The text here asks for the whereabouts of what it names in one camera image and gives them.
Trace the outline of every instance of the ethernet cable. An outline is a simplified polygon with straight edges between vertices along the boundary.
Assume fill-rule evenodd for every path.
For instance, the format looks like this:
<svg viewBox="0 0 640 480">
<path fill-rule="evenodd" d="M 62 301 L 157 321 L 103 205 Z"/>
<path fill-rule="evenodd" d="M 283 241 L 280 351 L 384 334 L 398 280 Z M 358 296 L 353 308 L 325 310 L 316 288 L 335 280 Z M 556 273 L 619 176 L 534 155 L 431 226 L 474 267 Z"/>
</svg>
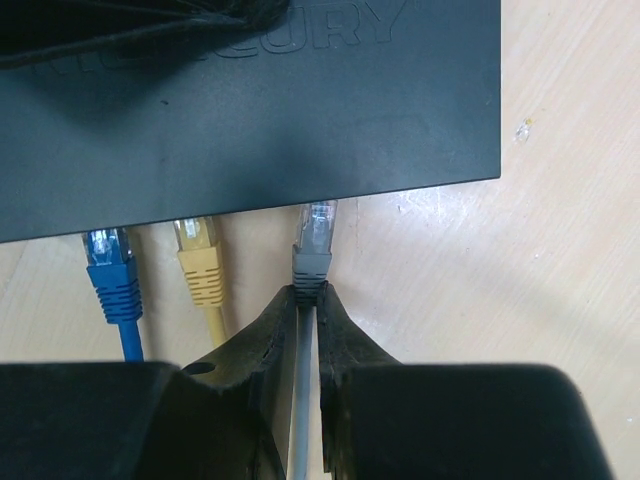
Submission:
<svg viewBox="0 0 640 480">
<path fill-rule="evenodd" d="M 89 266 L 87 273 L 96 289 L 109 324 L 118 325 L 124 359 L 141 362 L 142 343 L 138 320 L 142 297 L 136 258 L 123 228 L 93 230 L 82 235 Z"/>
<path fill-rule="evenodd" d="M 222 304 L 224 282 L 222 251 L 212 217 L 187 218 L 174 222 L 178 239 L 178 260 L 193 303 L 204 310 L 214 347 L 227 341 Z"/>
<path fill-rule="evenodd" d="M 306 478 L 309 454 L 311 399 L 311 341 L 314 308 L 331 265 L 331 243 L 338 202 L 303 205 L 298 236 L 293 245 L 293 286 L 298 307 L 298 342 L 294 372 L 294 408 L 291 436 L 291 478 Z"/>
</svg>

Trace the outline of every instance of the hole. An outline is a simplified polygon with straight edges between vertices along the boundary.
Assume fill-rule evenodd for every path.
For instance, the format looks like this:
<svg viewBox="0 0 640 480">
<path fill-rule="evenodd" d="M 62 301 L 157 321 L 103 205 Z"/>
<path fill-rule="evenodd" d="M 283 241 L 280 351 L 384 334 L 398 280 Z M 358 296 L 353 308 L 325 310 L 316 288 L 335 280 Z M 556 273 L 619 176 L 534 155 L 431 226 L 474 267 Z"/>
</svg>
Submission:
<svg viewBox="0 0 640 480">
<path fill-rule="evenodd" d="M 216 366 L 211 362 L 194 362 L 183 368 L 189 375 L 202 375 L 203 373 L 213 372 Z"/>
</svg>

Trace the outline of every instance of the yellow ethernet cable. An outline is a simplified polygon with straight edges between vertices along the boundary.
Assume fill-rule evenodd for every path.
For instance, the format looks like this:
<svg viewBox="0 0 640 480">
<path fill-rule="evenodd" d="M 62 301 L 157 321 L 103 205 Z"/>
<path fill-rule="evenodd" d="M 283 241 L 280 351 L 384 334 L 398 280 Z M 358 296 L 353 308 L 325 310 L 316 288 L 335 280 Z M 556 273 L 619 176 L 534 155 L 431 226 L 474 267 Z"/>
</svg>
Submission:
<svg viewBox="0 0 640 480">
<path fill-rule="evenodd" d="M 214 347 L 227 341 L 222 303 L 224 283 L 222 252 L 212 217 L 187 218 L 174 223 L 178 260 L 193 303 L 204 310 Z"/>
</svg>

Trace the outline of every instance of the wooden desk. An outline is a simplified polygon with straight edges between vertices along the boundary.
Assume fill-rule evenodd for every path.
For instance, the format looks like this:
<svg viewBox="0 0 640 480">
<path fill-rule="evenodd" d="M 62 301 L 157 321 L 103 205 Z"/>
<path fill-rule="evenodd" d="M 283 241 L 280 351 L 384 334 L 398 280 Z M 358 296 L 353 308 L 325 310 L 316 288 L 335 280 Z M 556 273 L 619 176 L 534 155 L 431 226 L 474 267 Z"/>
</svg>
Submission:
<svg viewBox="0 0 640 480">
<path fill-rule="evenodd" d="M 557 365 L 639 479 L 640 3 L 504 0 L 502 102 L 502 179 L 341 202 L 331 280 L 400 360 Z M 232 332 L 289 281 L 296 221 L 222 219 Z M 146 354 L 185 364 L 210 346 L 172 227 L 136 234 Z M 120 358 L 85 265 L 77 236 L 0 246 L 0 360 Z"/>
</svg>

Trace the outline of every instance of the blue ethernet cable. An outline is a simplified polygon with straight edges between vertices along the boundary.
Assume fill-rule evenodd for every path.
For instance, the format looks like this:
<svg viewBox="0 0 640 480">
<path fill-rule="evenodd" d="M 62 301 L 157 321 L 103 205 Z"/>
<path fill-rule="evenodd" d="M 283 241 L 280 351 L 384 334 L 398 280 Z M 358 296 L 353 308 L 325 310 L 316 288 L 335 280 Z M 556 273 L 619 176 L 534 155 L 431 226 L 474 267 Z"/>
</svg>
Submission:
<svg viewBox="0 0 640 480">
<path fill-rule="evenodd" d="M 109 324 L 118 325 L 124 359 L 141 362 L 142 343 L 138 319 L 142 297 L 136 258 L 123 228 L 93 230 L 82 235 L 89 266 L 87 273 L 96 289 Z"/>
</svg>

